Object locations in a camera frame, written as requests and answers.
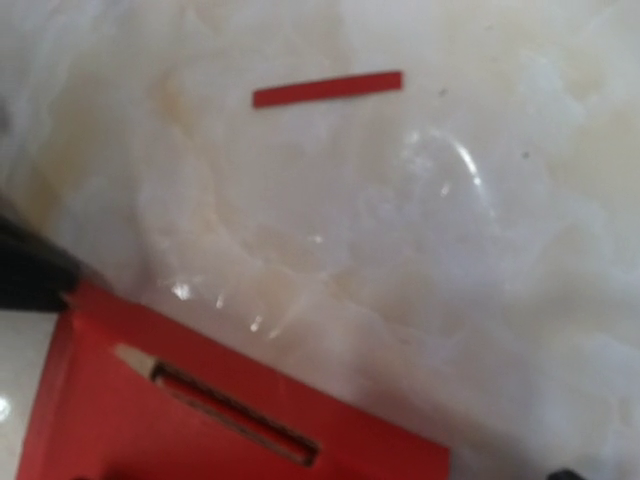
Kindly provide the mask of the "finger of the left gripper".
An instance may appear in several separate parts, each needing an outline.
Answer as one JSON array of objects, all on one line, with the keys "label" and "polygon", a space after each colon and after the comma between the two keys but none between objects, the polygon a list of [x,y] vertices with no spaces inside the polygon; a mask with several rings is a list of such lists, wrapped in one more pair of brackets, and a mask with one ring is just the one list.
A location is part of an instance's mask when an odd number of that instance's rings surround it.
[{"label": "finger of the left gripper", "polygon": [[1,308],[61,313],[81,283],[81,263],[36,233],[1,198]]}]

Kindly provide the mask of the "red paper box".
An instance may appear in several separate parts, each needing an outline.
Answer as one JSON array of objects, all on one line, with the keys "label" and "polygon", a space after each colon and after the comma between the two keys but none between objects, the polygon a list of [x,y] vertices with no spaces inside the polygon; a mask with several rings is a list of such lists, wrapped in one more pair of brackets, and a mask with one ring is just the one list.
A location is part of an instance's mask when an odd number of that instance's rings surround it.
[{"label": "red paper box", "polygon": [[88,282],[56,323],[21,479],[445,479],[449,450]]}]

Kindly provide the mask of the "torn red paper scrap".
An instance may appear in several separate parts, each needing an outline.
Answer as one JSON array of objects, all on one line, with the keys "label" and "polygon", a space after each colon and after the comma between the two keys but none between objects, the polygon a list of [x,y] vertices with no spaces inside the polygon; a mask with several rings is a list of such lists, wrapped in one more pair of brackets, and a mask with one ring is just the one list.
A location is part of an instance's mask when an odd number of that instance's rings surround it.
[{"label": "torn red paper scrap", "polygon": [[255,90],[256,109],[397,91],[403,88],[401,71],[385,71],[293,83]]}]

